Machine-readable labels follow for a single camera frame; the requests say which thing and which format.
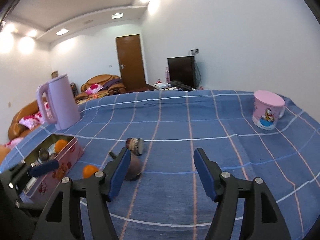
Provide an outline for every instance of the bed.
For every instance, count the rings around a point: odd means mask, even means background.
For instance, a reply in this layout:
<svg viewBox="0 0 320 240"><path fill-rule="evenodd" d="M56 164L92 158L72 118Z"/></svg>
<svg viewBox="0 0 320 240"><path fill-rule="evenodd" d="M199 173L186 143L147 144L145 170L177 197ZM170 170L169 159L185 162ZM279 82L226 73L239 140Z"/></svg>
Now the bed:
<svg viewBox="0 0 320 240"><path fill-rule="evenodd" d="M244 91L148 91L91 100L81 120L66 130L44 125L30 133L2 162L19 162L51 133L76 136L84 155L69 172L82 177L102 169L108 151L120 152L128 137L143 138L143 175L125 181L108 203L119 239L205 239L216 204L204 192L192 163L201 147L223 171L240 179L261 177L273 193L293 240L302 239L320 213L320 124L284 98L275 130L251 120L253 93ZM232 239L238 239L244 202L239 200ZM81 201L86 239L92 239L86 200Z"/></svg>

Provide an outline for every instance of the pink mug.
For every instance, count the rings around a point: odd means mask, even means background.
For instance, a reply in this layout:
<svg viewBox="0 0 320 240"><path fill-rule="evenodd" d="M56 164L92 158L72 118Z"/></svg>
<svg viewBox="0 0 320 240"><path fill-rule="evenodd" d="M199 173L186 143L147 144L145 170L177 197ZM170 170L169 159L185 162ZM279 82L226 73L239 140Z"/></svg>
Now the pink mug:
<svg viewBox="0 0 320 240"><path fill-rule="evenodd" d="M262 129L272 130L284 114L284 100L277 94L265 90L256 91L254 97L252 121Z"/></svg>

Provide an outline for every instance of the blue foam handle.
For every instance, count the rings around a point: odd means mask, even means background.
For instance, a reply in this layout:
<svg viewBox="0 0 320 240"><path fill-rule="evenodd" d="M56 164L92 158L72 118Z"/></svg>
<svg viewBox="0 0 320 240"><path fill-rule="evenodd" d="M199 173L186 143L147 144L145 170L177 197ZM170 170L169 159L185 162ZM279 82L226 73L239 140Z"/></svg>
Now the blue foam handle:
<svg viewBox="0 0 320 240"><path fill-rule="evenodd" d="M40 177L50 171L59 168L59 162L57 160L47 161L40 166L35 166L29 170L29 174L32 177Z"/></svg>
<svg viewBox="0 0 320 240"><path fill-rule="evenodd" d="M214 188L214 179L204 160L210 161L204 152L201 154L200 151L196 149L193 154L193 161L206 195L214 201L217 195Z"/></svg>
<svg viewBox="0 0 320 240"><path fill-rule="evenodd" d="M110 200L113 200L120 191L122 182L124 181L124 177L127 174L129 165L131 161L131 152L126 149L124 155L121 158L119 165L117 166L113 176L110 180L110 190L108 193L108 197Z"/></svg>

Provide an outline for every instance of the wall socket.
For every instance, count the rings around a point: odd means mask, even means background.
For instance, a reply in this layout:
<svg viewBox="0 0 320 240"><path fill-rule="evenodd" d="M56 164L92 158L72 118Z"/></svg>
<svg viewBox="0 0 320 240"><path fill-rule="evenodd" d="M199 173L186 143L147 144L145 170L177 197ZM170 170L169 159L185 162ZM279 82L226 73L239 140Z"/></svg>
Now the wall socket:
<svg viewBox="0 0 320 240"><path fill-rule="evenodd" d="M199 49L191 49L191 53L192 53L192 55L198 54Z"/></svg>

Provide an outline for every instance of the metal screw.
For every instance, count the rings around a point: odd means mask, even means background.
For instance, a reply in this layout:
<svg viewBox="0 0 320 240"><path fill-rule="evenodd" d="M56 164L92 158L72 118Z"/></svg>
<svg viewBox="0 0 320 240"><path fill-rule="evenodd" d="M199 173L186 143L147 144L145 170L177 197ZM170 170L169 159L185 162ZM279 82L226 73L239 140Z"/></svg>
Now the metal screw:
<svg viewBox="0 0 320 240"><path fill-rule="evenodd" d="M262 183L263 183L263 179L261 179L261 178L259 178L259 177L255 178L254 181L255 181L256 183L258 183L258 184L262 184Z"/></svg>
<svg viewBox="0 0 320 240"><path fill-rule="evenodd" d="M221 176L224 177L224 178L229 178L229 177L230 177L230 173L227 172L227 171L223 171L223 172L221 173Z"/></svg>
<svg viewBox="0 0 320 240"><path fill-rule="evenodd" d="M97 178L101 178L103 176L103 171L97 171L95 174L94 174Z"/></svg>
<svg viewBox="0 0 320 240"><path fill-rule="evenodd" d="M68 183L69 181L70 181L69 177L64 177L64 178L61 180L61 182L64 183L64 184Z"/></svg>

